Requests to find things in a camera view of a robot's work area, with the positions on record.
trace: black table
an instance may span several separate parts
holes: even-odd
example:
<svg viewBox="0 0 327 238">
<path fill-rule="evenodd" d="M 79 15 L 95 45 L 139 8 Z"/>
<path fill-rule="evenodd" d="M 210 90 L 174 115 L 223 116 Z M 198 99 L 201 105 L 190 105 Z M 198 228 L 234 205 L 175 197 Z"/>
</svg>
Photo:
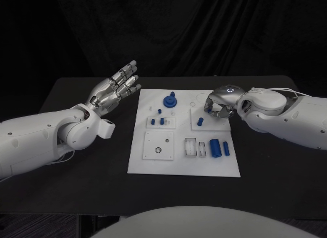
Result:
<svg viewBox="0 0 327 238">
<path fill-rule="evenodd" d="M 40 112 L 83 103 L 102 78 L 60 78 Z M 139 78 L 144 89 L 211 90 L 233 84 L 296 89 L 285 76 Z M 203 205 L 268 217 L 327 219 L 327 151 L 298 146 L 230 118 L 240 178 L 126 174 L 138 93 L 106 118 L 112 138 L 96 137 L 66 162 L 0 184 L 0 213 L 133 215 L 155 208 Z"/>
</svg>

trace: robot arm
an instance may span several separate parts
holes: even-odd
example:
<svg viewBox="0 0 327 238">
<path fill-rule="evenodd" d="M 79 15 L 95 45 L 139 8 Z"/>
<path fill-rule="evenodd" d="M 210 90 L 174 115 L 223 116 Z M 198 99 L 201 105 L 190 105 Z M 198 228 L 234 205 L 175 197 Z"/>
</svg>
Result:
<svg viewBox="0 0 327 238">
<path fill-rule="evenodd" d="M 138 79 L 131 76 L 135 64 L 131 61 L 95 86 L 84 104 L 0 122 L 0 178 L 33 170 L 70 151 L 86 148 L 96 135 L 110 137 L 115 124 L 100 116 L 141 88 L 139 84 L 131 87 Z"/>
<path fill-rule="evenodd" d="M 327 150 L 327 98 L 305 94 L 286 98 L 275 91 L 286 88 L 252 88 L 247 92 L 233 85 L 217 88 L 208 95 L 204 111 L 229 118 L 237 110 L 242 120 L 257 132 L 314 149 Z M 213 103 L 223 108 L 211 111 Z"/>
</svg>

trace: floor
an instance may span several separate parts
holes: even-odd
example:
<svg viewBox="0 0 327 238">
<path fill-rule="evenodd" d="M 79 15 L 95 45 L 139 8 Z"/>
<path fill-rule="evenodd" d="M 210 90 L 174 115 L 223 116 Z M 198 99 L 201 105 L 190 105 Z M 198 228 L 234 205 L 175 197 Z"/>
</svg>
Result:
<svg viewBox="0 0 327 238">
<path fill-rule="evenodd" d="M 76 215 L 11 214 L 0 219 L 4 230 L 0 238 L 74 238 L 77 235 Z M 327 238 L 327 221 L 279 219 L 280 222 Z"/>
</svg>

